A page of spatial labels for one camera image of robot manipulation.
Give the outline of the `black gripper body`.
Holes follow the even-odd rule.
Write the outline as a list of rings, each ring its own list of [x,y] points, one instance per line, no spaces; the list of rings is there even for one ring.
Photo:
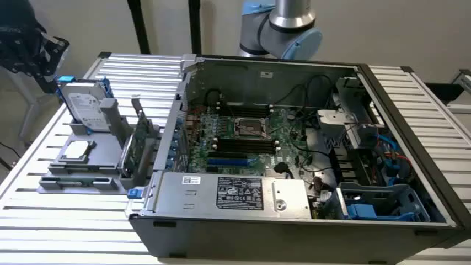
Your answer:
[[[2,1],[2,67],[12,72],[44,75],[46,28],[30,1]]]

